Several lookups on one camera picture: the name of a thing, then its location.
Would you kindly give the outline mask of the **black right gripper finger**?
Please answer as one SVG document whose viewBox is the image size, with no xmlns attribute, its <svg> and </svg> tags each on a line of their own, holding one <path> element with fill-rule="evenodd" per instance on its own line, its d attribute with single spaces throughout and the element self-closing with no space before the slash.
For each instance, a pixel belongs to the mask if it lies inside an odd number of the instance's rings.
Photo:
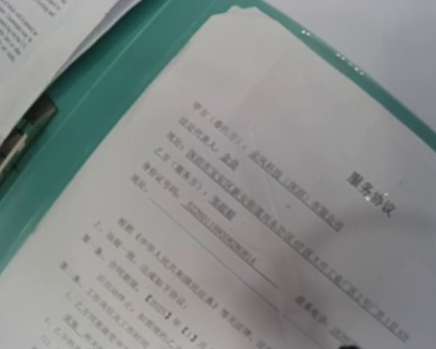
<svg viewBox="0 0 436 349">
<path fill-rule="evenodd" d="M 353 344 L 346 344 L 346 345 L 340 345 L 339 349 L 361 349 L 358 345 Z"/>
</svg>

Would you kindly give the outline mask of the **paper sheets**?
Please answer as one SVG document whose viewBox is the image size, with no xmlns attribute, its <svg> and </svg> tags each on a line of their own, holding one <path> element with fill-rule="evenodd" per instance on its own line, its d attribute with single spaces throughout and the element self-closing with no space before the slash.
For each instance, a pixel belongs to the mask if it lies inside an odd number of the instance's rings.
<svg viewBox="0 0 436 349">
<path fill-rule="evenodd" d="M 0 348 L 436 348 L 436 289 L 278 276 L 432 234 L 436 134 L 263 1 L 193 34 L 0 279 Z"/>
</svg>

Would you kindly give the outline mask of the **dark teal folder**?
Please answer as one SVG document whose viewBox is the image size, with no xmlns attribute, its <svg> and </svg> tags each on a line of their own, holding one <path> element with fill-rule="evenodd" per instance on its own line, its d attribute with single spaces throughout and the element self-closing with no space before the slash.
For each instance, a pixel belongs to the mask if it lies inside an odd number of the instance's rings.
<svg viewBox="0 0 436 349">
<path fill-rule="evenodd" d="M 102 139 L 186 46 L 199 26 L 231 8 L 231 1 L 148 1 L 122 20 L 81 62 L 49 90 L 60 112 L 23 170 L 0 189 L 0 279 L 59 196 Z M 311 238 L 302 256 L 291 255 L 278 276 L 304 280 L 327 276 L 347 289 L 436 289 L 436 221 L 432 234 L 400 246 L 371 249 L 353 242 Z"/>
</svg>

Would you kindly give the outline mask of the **printed paper sheet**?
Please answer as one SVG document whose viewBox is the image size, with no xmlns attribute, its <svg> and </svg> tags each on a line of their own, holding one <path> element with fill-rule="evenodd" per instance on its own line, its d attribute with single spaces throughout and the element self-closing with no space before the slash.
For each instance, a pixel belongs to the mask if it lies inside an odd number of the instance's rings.
<svg viewBox="0 0 436 349">
<path fill-rule="evenodd" d="M 136 1 L 0 1 L 0 137 Z"/>
<path fill-rule="evenodd" d="M 436 131 L 436 1 L 271 1 Z"/>
</svg>

